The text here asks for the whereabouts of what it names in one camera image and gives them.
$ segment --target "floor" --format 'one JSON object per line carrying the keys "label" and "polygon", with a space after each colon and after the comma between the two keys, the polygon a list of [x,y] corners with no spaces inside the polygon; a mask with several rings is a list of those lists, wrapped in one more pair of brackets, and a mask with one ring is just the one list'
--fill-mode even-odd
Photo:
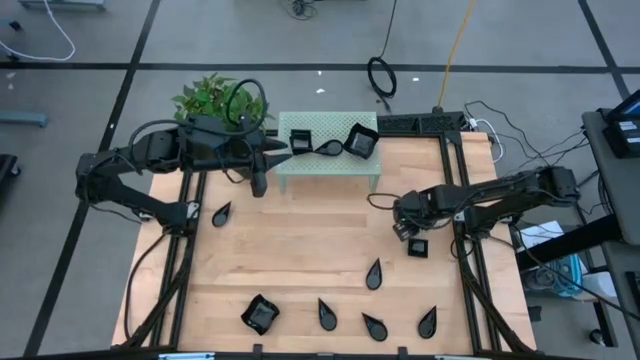
{"label": "floor", "polygon": [[[435,105],[466,6],[463,0],[399,0],[384,57],[397,71],[394,114],[429,112]],[[24,168],[0,208],[0,282],[8,289],[0,292],[0,357],[25,352],[60,254],[70,255],[76,241],[57,302],[45,302],[52,309],[48,326],[47,316],[38,318],[27,353],[108,348],[138,229],[94,211],[85,219],[73,195],[74,169],[82,153],[100,144],[121,146],[138,125],[170,117],[170,98],[184,84],[220,71],[260,80],[276,116],[300,110],[386,114],[364,64],[381,51],[392,2],[327,0],[316,7],[317,16],[304,22],[289,18],[276,0],[108,0],[102,13],[54,8],[77,47],[72,63],[0,62],[0,108],[49,116],[44,129],[0,125],[0,152],[18,155]],[[561,142],[578,131],[583,112],[613,107],[640,87],[640,43],[632,35],[639,11],[638,0],[479,1],[455,57],[445,110],[483,100],[506,112],[536,148]],[[34,55],[66,55],[68,45],[46,12],[4,1],[3,18],[25,28],[16,34],[1,27],[7,45]],[[479,105],[469,110],[498,133],[520,136],[500,115]],[[528,160],[516,142],[503,141],[499,175]],[[589,147],[559,164],[579,180],[595,169]],[[126,181],[147,190],[151,177]],[[589,209],[597,199],[592,181],[581,204]],[[599,216],[596,208],[588,218]],[[527,218],[578,223],[567,209],[540,208]],[[597,326],[590,304],[530,302],[543,306],[543,320],[533,326],[546,353],[633,358],[619,314],[612,315],[620,346],[608,349],[586,338]]]}

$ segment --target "black equipment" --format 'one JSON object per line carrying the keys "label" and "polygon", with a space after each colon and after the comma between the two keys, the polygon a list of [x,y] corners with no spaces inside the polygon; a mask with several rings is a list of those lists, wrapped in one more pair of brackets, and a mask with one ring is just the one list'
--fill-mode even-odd
{"label": "black equipment", "polygon": [[598,111],[609,124],[602,133],[616,157],[640,157],[640,90],[615,109]]}
{"label": "black equipment", "polygon": [[254,197],[262,197],[267,191],[265,173],[291,155],[265,154],[286,149],[287,144],[265,137],[260,129],[246,134],[242,131],[252,126],[255,127],[251,119],[244,115],[240,117],[238,135],[221,135],[227,133],[221,119],[197,116],[174,128],[144,135],[135,144],[134,133],[129,147],[82,155],[76,168],[76,196],[91,205],[113,201],[130,208],[141,219],[156,218],[165,233],[187,235],[191,231],[187,225],[197,217],[199,204],[164,203],[124,185],[118,175],[141,170],[154,174],[178,169],[225,173],[234,170],[251,180]]}
{"label": "black equipment", "polygon": [[[411,191],[394,201],[396,223],[393,228],[404,241],[420,230],[442,228],[453,219],[456,233],[465,234],[468,240],[479,241],[488,237],[489,231],[501,219],[518,218],[525,210],[540,205],[570,207],[579,198],[571,170],[539,168],[470,186],[438,185],[420,192]],[[477,206],[488,201],[496,202],[486,207]],[[466,258],[460,252],[458,254],[462,281],[482,304],[507,345],[514,352],[533,352],[518,338],[485,294]]]}

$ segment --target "black teardrop piece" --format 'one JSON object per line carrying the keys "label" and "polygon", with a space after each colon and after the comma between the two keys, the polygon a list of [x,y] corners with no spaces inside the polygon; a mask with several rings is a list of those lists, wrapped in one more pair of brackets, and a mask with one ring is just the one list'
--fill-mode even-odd
{"label": "black teardrop piece", "polygon": [[318,298],[318,316],[320,317],[320,326],[327,331],[332,331],[338,326],[338,318],[336,314]]}
{"label": "black teardrop piece", "polygon": [[320,155],[326,156],[338,156],[342,153],[343,150],[342,143],[340,140],[329,140],[326,143],[320,145],[314,152]]}
{"label": "black teardrop piece", "polygon": [[387,327],[384,326],[382,321],[372,318],[371,316],[362,313],[364,323],[367,325],[369,335],[375,341],[385,341],[387,339]]}
{"label": "black teardrop piece", "polygon": [[436,307],[434,306],[418,324],[418,334],[423,339],[431,339],[436,333]]}
{"label": "black teardrop piece", "polygon": [[367,287],[369,290],[376,290],[380,285],[382,285],[382,267],[378,258],[367,273]]}
{"label": "black teardrop piece", "polygon": [[240,318],[248,327],[262,336],[269,330],[271,323],[278,315],[280,315],[278,307],[258,294],[251,300],[251,304]]}
{"label": "black teardrop piece", "polygon": [[231,201],[226,203],[223,207],[218,209],[213,217],[211,218],[211,223],[213,223],[214,227],[221,227],[227,223],[229,220],[229,214],[231,213]]}

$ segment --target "wooden table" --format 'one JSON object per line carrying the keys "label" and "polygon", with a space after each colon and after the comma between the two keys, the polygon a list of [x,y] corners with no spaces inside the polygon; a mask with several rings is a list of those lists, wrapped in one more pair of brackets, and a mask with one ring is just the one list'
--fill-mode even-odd
{"label": "wooden table", "polygon": [[[464,133],[463,139],[471,183],[494,179],[486,135]],[[403,195],[444,183],[437,140],[384,138],[379,146],[379,192]],[[450,153],[455,159],[453,148]],[[452,168],[457,178],[455,163]],[[180,173],[155,176],[150,194],[175,201],[181,177]],[[472,352],[460,272],[449,253],[450,227],[421,233],[429,240],[428,259],[409,257],[406,244],[391,229],[392,214],[365,200],[366,179],[294,178],[286,194],[277,190],[275,180],[270,174],[267,194],[255,199],[248,184],[233,185],[220,172],[209,174],[180,350],[250,352],[259,343],[265,352],[395,354],[399,346],[406,346],[410,354]],[[230,200],[230,222],[214,228],[211,216]],[[135,259],[159,233],[155,223],[142,227]],[[492,234],[510,240],[504,225],[497,225]],[[168,240],[136,274],[132,330],[158,298],[167,246]],[[513,250],[492,240],[484,240],[483,248],[495,306],[520,338],[535,348]],[[380,289],[370,291],[364,279],[378,257],[384,281]],[[240,320],[258,293],[281,311],[264,336]],[[332,332],[319,325],[318,297],[338,316]],[[418,336],[417,323],[433,306],[438,309],[437,332],[425,340]],[[368,336],[361,312],[384,321],[389,331],[386,341]],[[124,340],[122,319],[121,311],[114,344]],[[483,347],[488,348],[484,312],[478,312],[478,321]],[[165,343],[170,322],[165,321]]]}

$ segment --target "gray floor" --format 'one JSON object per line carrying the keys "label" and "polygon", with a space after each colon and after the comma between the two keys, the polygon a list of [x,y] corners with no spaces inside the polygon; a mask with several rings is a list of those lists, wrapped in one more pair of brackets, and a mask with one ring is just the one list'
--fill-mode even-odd
{"label": "gray floor", "polygon": [[[617,64],[640,66],[640,45],[632,25],[637,23],[640,2],[588,3]],[[126,63],[150,4],[151,0],[110,0],[106,13],[54,11],[76,43],[75,62]],[[396,64],[444,64],[466,4],[462,0],[400,0],[385,59]],[[317,4],[316,18],[298,22],[287,17],[275,0],[162,0],[142,61],[365,63],[381,50],[391,5],[388,0],[327,1]],[[0,28],[0,40],[8,45],[35,55],[63,56],[67,51],[44,12],[26,11],[14,1],[4,1],[0,17],[14,17],[26,29],[14,34]],[[479,1],[455,63],[605,65],[574,0]],[[146,121],[170,117],[173,106],[169,99],[183,84],[204,74],[136,72],[112,144],[123,145],[128,134]],[[24,350],[77,207],[73,195],[77,159],[83,152],[96,151],[124,75],[125,71],[116,70],[0,70],[0,109],[41,111],[50,117],[45,129],[0,125],[0,152],[17,154],[24,167],[0,209],[0,283],[4,285],[0,292],[0,357],[20,355]],[[385,113],[364,72],[224,75],[260,80],[271,103],[270,112],[276,116],[280,111],[297,110]],[[397,76],[398,93],[390,101],[393,112],[430,111],[439,95],[442,73],[399,72]],[[625,75],[624,80],[632,92],[640,87],[640,75]],[[584,111],[614,106],[621,98],[609,74],[453,73],[445,109],[459,110],[473,100],[505,111],[534,146],[544,149],[575,133]],[[491,121],[499,133],[517,135],[500,116],[479,106],[470,110],[477,118]],[[503,141],[507,153],[496,165],[499,174],[527,160],[517,143]],[[560,164],[573,169],[578,179],[595,169],[588,147],[568,154]],[[130,176],[127,180],[148,189],[151,177]],[[583,192],[584,208],[599,202],[595,181]],[[589,218],[601,215],[596,209]],[[578,223],[571,210],[537,209],[527,218]],[[137,231],[118,218],[89,213],[41,353],[110,345]],[[543,305],[543,321],[534,324],[541,350],[597,359],[634,357],[619,314],[614,321],[620,347],[607,349],[586,338],[597,325],[589,304],[550,299],[530,302]]]}

